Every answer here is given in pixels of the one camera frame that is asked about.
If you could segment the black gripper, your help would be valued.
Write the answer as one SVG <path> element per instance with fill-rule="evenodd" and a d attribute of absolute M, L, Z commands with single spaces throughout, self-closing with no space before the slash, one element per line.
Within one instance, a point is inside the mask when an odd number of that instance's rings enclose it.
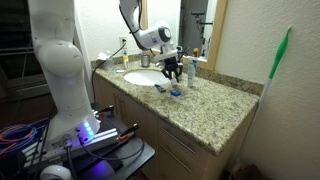
<path fill-rule="evenodd" d="M 172 74 L 175 74 L 177 83 L 181 80 L 183 64 L 178 62 L 175 57 L 167 58 L 164 60 L 164 68 L 161 70 L 165 78 L 170 79 Z"/>

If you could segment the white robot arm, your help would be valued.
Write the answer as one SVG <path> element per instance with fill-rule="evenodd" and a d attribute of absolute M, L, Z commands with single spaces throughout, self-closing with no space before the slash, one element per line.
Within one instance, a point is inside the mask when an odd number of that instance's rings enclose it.
<path fill-rule="evenodd" d="M 62 144 L 69 135 L 72 143 L 77 136 L 92 140 L 100 124 L 94 117 L 84 81 L 84 60 L 73 44 L 75 20 L 74 0 L 27 0 L 32 31 L 34 54 L 41 65 L 58 113 L 51 120 L 45 148 L 49 151 Z M 159 25 L 143 30 L 134 18 L 141 0 L 120 0 L 121 15 L 142 50 L 160 47 L 162 53 L 154 60 L 163 64 L 163 75 L 178 81 L 182 64 L 178 50 L 171 41 L 168 27 Z"/>

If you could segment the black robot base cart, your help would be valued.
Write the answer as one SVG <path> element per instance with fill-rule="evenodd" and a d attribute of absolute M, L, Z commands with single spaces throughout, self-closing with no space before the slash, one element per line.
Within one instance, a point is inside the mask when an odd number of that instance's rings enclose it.
<path fill-rule="evenodd" d="M 155 150 L 141 137 L 130 133 L 129 137 L 113 144 L 98 143 L 99 148 L 82 147 L 81 156 L 71 153 L 79 180 L 129 180 L 155 156 Z M 1 180 L 32 180 L 35 169 L 24 168 L 26 157 L 22 152 L 5 155 L 0 159 Z"/>

